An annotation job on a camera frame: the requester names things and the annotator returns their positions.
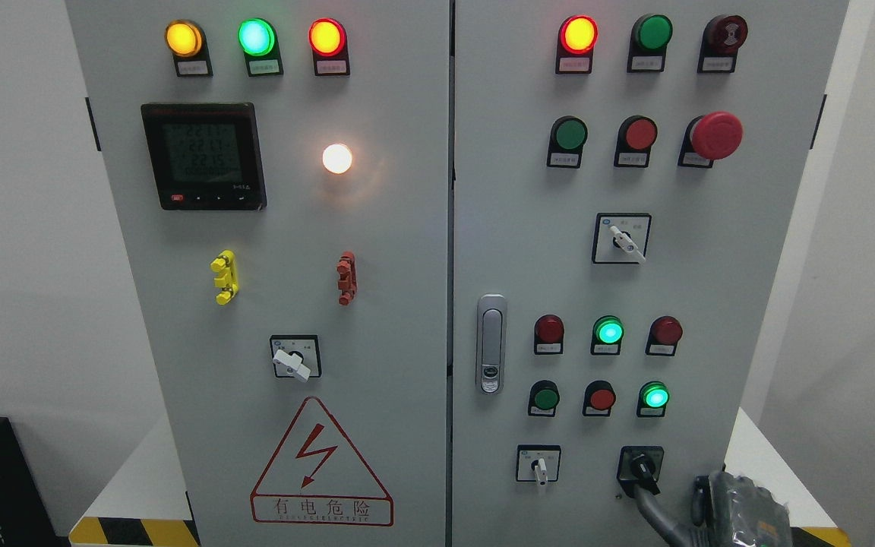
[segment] warning triangle sign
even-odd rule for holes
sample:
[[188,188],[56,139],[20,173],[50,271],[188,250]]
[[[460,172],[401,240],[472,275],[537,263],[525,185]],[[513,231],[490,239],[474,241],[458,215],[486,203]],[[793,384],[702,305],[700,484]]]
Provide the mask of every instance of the warning triangle sign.
[[316,397],[302,401],[251,501],[257,523],[393,525],[389,492]]

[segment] illuminated yellow light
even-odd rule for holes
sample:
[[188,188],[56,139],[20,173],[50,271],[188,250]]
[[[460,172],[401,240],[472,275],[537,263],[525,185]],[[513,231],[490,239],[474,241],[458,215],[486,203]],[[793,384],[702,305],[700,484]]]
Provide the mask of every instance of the illuminated yellow light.
[[585,15],[573,17],[563,30],[563,46],[572,53],[584,53],[596,44],[596,22]]
[[164,30],[164,41],[179,58],[190,58],[201,51],[201,28],[191,21],[171,21]]
[[337,142],[326,146],[323,151],[323,167],[333,174],[345,173],[353,165],[353,153],[343,143]]
[[330,18],[316,20],[309,27],[309,45],[320,55],[332,56],[343,51],[345,40],[343,25]]

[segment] gray metal panel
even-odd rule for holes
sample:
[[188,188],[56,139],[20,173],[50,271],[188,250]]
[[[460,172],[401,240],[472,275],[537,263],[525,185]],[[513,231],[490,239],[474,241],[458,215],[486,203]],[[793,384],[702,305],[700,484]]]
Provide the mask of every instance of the gray metal panel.
[[[615,480],[623,444],[662,444],[659,496],[687,515],[691,480],[722,466],[777,266],[846,2],[653,0],[457,2],[453,539],[456,545],[659,543]],[[572,14],[597,20],[591,75],[556,76],[556,35]],[[625,71],[646,13],[674,22],[662,74]],[[742,14],[747,44],[730,75],[696,73],[701,33]],[[714,169],[680,169],[696,115],[729,110],[746,134]],[[629,115],[659,126],[648,169],[612,166]],[[586,122],[581,169],[545,166],[560,115]],[[597,213],[653,215],[649,262],[591,264]],[[475,306],[510,300],[507,381],[475,386]],[[532,326],[565,322],[562,356],[532,355]],[[601,315],[625,326],[621,356],[591,356]],[[645,356],[661,315],[684,326],[675,357]],[[529,388],[552,380],[555,418],[526,416]],[[584,418],[590,381],[617,391],[611,418]],[[635,416],[646,381],[665,381],[664,419]],[[539,495],[515,482],[518,444],[562,446],[562,475]]]
[[[443,545],[448,4],[67,5],[204,544]],[[247,17],[274,25],[284,76],[247,77],[236,39]],[[345,25],[352,76],[313,75],[306,32],[317,17]],[[163,41],[174,18],[204,28],[214,77],[175,77]],[[150,101],[252,101],[268,208],[161,210],[140,117]],[[355,155],[344,177],[320,162],[337,141]],[[222,308],[208,264],[224,248],[241,291]],[[360,292],[343,308],[336,261],[347,249]],[[319,335],[323,377],[277,380],[273,334]],[[307,395],[393,496],[393,527],[253,521],[250,492]],[[318,480],[346,484],[332,463]]]

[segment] lightning bolt symbol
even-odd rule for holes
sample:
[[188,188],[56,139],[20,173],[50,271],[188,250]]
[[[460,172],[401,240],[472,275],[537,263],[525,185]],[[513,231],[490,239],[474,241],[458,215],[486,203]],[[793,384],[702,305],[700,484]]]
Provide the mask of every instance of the lightning bolt symbol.
[[330,456],[333,456],[333,452],[336,451],[336,448],[338,447],[338,444],[337,444],[336,446],[326,447],[325,449],[308,451],[309,445],[313,444],[313,441],[315,441],[316,437],[319,437],[319,434],[322,432],[323,432],[322,423],[317,423],[317,425],[313,427],[312,432],[309,432],[309,436],[306,437],[306,442],[302,443],[301,449],[299,449],[299,452],[296,453],[296,455],[295,455],[295,459],[299,460],[299,458],[302,458],[302,457],[310,457],[310,456],[316,456],[316,454],[323,454],[323,460],[320,460],[320,463],[318,465],[316,465],[315,470],[313,470],[312,473],[309,473],[305,477],[302,477],[302,487],[299,487],[299,488],[306,488],[307,485],[310,484],[310,482],[315,481],[315,479],[313,479],[313,477],[316,476],[316,472],[319,471],[319,468],[322,467],[324,463],[326,463],[326,460],[330,459]]

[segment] white indicator light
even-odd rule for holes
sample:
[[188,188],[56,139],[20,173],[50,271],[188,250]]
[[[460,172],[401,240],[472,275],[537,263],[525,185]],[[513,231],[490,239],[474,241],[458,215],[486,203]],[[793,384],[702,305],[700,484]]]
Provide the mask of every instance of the white indicator light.
[[353,165],[353,153],[343,143],[337,142],[326,146],[323,151],[323,167],[334,174],[345,173]]

